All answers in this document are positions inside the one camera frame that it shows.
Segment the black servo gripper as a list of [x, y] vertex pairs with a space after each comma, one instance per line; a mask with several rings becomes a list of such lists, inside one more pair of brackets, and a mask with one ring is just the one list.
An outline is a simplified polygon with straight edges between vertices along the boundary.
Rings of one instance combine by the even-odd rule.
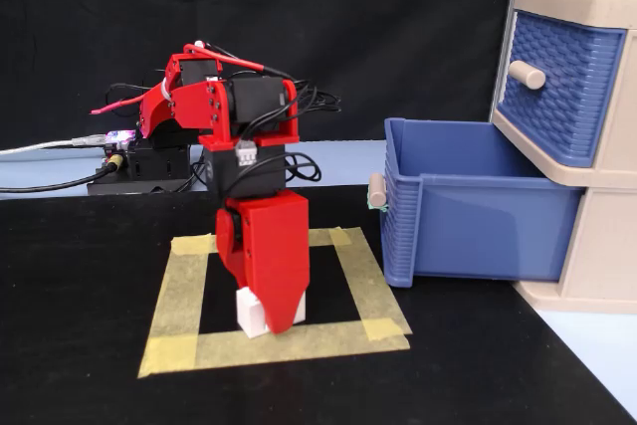
[[284, 166], [283, 158], [274, 160], [227, 192], [246, 166], [238, 165], [233, 150], [205, 150], [208, 191], [214, 199], [230, 197], [216, 213], [218, 254], [237, 287], [249, 288], [261, 302], [273, 333], [293, 326], [310, 283], [309, 201], [282, 190]]

